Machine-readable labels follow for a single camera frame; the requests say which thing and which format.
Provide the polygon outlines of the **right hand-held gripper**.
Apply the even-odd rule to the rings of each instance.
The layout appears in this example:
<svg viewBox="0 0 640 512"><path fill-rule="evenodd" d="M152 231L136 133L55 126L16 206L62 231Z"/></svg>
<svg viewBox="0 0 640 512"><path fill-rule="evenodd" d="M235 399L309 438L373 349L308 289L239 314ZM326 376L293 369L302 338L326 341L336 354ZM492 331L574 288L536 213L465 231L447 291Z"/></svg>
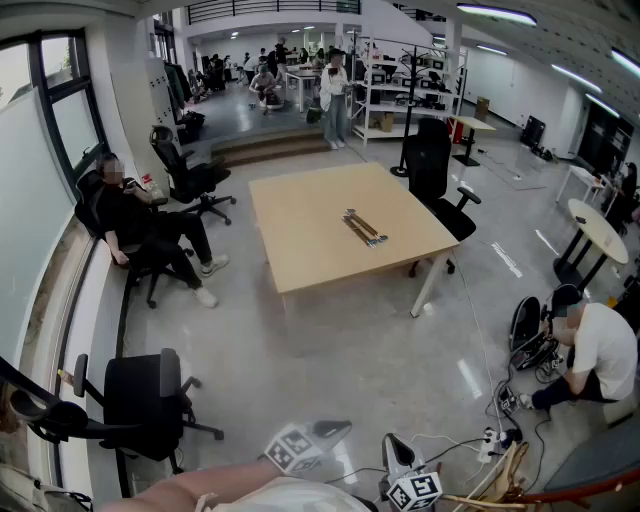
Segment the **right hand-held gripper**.
<svg viewBox="0 0 640 512"><path fill-rule="evenodd" d="M393 511L422 511L443 494L437 472L427 472L422 451L413 443L388 433L382 441L385 475L379 482L380 498Z"/></svg>

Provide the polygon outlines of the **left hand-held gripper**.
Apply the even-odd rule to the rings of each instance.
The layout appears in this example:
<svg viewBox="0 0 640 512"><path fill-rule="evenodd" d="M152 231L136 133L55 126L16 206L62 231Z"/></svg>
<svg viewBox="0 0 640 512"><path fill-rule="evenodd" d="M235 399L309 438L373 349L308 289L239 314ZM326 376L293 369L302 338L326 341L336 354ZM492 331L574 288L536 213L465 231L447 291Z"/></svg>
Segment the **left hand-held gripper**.
<svg viewBox="0 0 640 512"><path fill-rule="evenodd" d="M283 474L310 470L332 452L351 429L349 420L288 423L268 443L263 457Z"/></svg>

